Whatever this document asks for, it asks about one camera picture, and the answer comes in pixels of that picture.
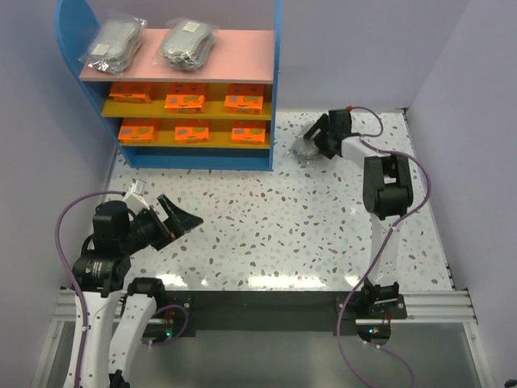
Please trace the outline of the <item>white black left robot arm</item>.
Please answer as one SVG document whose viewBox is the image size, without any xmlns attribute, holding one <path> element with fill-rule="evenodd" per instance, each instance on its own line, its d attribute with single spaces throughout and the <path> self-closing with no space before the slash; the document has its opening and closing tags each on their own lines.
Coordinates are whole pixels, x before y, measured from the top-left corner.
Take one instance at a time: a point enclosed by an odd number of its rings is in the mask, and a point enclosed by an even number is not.
<svg viewBox="0 0 517 388">
<path fill-rule="evenodd" d="M 129 369 L 149 320 L 173 309 L 163 281 L 124 279 L 131 257 L 152 247 L 167 247 L 203 219 L 182 210 L 165 195 L 158 203 L 166 219 L 135 192 L 113 191 L 113 200 L 99 204 L 93 232 L 74 264 L 61 262 L 75 292 L 75 328 L 66 387 L 128 387 Z"/>
</svg>

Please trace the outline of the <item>orange sponge box bottom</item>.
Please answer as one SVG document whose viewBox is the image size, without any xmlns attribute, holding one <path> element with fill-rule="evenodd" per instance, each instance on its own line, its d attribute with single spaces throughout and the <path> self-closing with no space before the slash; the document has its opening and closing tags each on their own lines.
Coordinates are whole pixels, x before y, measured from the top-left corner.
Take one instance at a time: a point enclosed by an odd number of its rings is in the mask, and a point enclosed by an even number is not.
<svg viewBox="0 0 517 388">
<path fill-rule="evenodd" d="M 172 113 L 205 113 L 207 83 L 175 82 L 166 88 L 164 108 Z"/>
</svg>

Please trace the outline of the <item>orange sponge box hidden lowest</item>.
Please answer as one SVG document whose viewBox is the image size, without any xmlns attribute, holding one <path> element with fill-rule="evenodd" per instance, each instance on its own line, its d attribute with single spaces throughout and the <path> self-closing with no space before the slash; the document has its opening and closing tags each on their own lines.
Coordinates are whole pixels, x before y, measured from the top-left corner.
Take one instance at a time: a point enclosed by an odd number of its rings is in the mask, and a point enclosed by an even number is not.
<svg viewBox="0 0 517 388">
<path fill-rule="evenodd" d="M 263 84 L 229 84 L 224 107 L 227 112 L 262 114 L 264 95 L 265 86 Z"/>
</svg>

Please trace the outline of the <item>silver sponge pack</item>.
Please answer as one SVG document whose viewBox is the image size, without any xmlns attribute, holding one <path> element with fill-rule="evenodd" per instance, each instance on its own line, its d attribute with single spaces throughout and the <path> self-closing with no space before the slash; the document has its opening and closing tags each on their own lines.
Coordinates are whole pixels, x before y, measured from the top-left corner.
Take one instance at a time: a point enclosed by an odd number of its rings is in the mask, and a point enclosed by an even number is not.
<svg viewBox="0 0 517 388">
<path fill-rule="evenodd" d="M 82 55 L 82 63 L 104 74 L 123 74 L 143 44 L 146 27 L 147 21 L 144 19 L 107 19 Z"/>
<path fill-rule="evenodd" d="M 309 165 L 321 157 L 320 151 L 312 139 L 296 137 L 292 143 L 290 154 L 299 162 Z"/>
<path fill-rule="evenodd" d="M 218 31 L 218 26 L 195 19 L 169 20 L 152 63 L 184 73 L 199 72 L 216 44 Z"/>
</svg>

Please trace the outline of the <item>silver sponge pack top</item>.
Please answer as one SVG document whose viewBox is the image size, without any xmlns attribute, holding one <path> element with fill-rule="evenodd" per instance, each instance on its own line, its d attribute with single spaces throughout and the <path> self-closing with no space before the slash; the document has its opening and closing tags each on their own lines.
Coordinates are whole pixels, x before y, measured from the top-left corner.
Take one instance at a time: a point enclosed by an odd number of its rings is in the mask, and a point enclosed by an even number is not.
<svg viewBox="0 0 517 388">
<path fill-rule="evenodd" d="M 321 157 L 320 151 L 312 139 L 296 137 L 292 143 L 290 154 L 299 162 L 309 165 Z"/>
</svg>

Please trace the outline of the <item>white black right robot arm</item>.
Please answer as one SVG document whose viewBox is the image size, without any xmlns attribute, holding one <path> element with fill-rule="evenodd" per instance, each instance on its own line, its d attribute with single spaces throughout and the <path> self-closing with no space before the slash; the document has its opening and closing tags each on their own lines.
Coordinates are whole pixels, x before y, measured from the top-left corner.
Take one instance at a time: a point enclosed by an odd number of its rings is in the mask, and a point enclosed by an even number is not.
<svg viewBox="0 0 517 388">
<path fill-rule="evenodd" d="M 303 136 L 305 157 L 345 158 L 363 172 L 362 202 L 372 227 L 368 268 L 339 308 L 339 315 L 386 314 L 397 304 L 397 253 L 401 222 L 414 202 L 409 157 L 368 143 L 352 130 L 353 107 L 322 114 Z"/>
</svg>

